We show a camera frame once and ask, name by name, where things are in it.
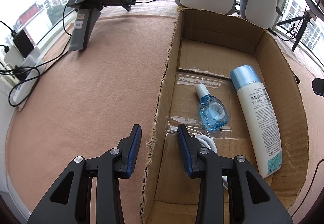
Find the white lotion bottle blue cap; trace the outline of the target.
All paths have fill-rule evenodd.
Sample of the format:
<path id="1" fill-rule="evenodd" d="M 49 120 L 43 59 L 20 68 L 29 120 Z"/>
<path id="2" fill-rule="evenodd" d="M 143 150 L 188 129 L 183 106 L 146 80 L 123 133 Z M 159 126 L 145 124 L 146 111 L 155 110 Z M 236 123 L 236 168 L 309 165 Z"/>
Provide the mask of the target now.
<path id="1" fill-rule="evenodd" d="M 278 122 L 264 84 L 251 65 L 242 65 L 230 72 L 258 166 L 267 178 L 282 166 L 282 145 Z"/>

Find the small blue glass bottle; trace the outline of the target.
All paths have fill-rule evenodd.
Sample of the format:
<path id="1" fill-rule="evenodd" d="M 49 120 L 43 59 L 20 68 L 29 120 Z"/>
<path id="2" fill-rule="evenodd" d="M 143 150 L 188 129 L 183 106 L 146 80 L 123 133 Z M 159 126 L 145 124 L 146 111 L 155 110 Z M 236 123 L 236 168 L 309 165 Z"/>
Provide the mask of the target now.
<path id="1" fill-rule="evenodd" d="M 208 131 L 217 131 L 229 122 L 227 110 L 222 102 L 212 96 L 204 84 L 195 87 L 199 97 L 199 115 Z"/>

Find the cardboard box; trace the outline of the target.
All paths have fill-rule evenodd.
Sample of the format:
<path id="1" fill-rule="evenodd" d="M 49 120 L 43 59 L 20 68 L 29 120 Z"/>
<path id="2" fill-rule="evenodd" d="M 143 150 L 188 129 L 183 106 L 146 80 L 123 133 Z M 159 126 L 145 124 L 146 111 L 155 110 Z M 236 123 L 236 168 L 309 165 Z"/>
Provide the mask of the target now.
<path id="1" fill-rule="evenodd" d="M 205 10 L 181 9 L 162 78 L 154 129 L 148 144 L 144 172 L 141 221 L 192 223 L 199 197 L 199 180 L 184 170 L 176 131 L 184 123 L 188 132 L 205 132 L 195 92 L 204 84 L 229 116 L 228 123 L 211 132 L 218 153 L 244 155 L 256 162 L 247 124 L 230 73 L 251 65 L 272 103 L 282 144 L 282 166 L 269 176 L 268 185 L 290 208 L 306 179 L 309 132 L 300 89 L 275 39 L 264 29 L 235 16 Z"/>

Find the black tripod stand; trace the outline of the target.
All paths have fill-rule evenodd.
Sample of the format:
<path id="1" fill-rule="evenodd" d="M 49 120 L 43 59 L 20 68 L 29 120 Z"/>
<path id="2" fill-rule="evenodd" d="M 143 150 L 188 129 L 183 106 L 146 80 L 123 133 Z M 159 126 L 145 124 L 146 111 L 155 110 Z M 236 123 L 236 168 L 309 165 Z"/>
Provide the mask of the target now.
<path id="1" fill-rule="evenodd" d="M 315 14 L 313 12 L 311 12 L 310 10 L 306 10 L 304 12 L 304 14 L 302 16 L 297 16 L 297 17 L 294 17 L 294 18 L 289 18 L 289 19 L 286 19 L 286 20 L 283 20 L 281 22 L 278 22 L 276 24 L 276 26 L 283 26 L 285 24 L 290 24 L 290 23 L 294 23 L 294 22 L 301 22 L 301 26 L 299 27 L 299 24 L 295 27 L 293 26 L 289 31 L 288 33 L 290 33 L 292 36 L 291 36 L 291 39 L 295 38 L 295 42 L 292 46 L 292 52 L 295 51 L 296 47 L 298 46 L 299 42 L 301 41 L 302 39 L 302 36 L 308 26 L 308 24 L 310 23 L 310 20 L 315 16 Z"/>

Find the pink table blanket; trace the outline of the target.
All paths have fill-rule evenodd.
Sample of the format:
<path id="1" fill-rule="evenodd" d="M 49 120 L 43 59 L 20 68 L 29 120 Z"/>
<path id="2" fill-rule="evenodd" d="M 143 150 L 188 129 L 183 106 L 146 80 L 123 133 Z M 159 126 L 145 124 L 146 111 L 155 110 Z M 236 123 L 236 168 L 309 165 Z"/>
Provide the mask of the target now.
<path id="1" fill-rule="evenodd" d="M 151 137 L 175 18 L 125 15 L 96 23 L 87 49 L 70 52 L 39 81 L 11 122 L 7 171 L 33 210 L 73 158 L 116 147 L 142 127 L 136 168 L 120 181 L 126 223 L 140 223 L 146 143 Z"/>

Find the white power strip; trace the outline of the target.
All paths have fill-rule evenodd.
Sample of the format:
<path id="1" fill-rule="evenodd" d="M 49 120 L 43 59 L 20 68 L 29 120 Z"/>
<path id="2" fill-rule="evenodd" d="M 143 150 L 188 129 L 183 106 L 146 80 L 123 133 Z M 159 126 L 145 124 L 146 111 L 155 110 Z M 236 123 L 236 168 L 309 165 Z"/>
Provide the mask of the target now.
<path id="1" fill-rule="evenodd" d="M 9 93 L 11 106 L 24 105 L 45 71 L 45 63 L 40 56 L 41 50 L 37 46 L 26 57 L 23 57 L 15 46 L 12 46 L 4 56 L 4 62 L 7 64 L 4 70 L 5 76 L 19 80 Z"/>

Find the black power adapter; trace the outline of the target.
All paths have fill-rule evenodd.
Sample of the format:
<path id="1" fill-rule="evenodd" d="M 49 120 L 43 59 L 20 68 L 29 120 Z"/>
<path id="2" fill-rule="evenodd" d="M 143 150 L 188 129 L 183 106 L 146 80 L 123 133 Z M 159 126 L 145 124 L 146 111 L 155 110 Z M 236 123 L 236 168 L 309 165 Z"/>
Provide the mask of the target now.
<path id="1" fill-rule="evenodd" d="M 26 58 L 34 49 L 34 45 L 26 35 L 24 29 L 16 33 L 13 37 L 13 43 L 24 58 Z"/>

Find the checkered beige cloth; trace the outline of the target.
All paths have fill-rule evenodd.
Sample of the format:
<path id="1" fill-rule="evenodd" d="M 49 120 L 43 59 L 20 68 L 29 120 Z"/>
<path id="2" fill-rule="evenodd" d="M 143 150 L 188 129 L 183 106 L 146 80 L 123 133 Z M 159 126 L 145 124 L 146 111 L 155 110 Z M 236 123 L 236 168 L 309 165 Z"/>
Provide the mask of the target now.
<path id="1" fill-rule="evenodd" d="M 119 16 L 166 16 L 176 17 L 179 11 L 174 0 L 137 0 L 131 10 L 122 7 L 108 6 L 101 11 L 101 17 Z"/>

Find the black handheld gripper on stand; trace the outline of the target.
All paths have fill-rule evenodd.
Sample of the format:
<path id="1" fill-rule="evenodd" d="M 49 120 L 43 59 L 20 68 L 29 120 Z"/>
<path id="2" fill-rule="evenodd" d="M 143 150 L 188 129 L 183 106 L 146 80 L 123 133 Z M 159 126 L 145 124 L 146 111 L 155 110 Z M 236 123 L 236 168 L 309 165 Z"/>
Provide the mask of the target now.
<path id="1" fill-rule="evenodd" d="M 69 51 L 83 51 L 87 48 L 94 25 L 106 6 L 120 6 L 130 11 L 136 0 L 69 0 L 67 6 L 77 12 L 71 36 Z"/>

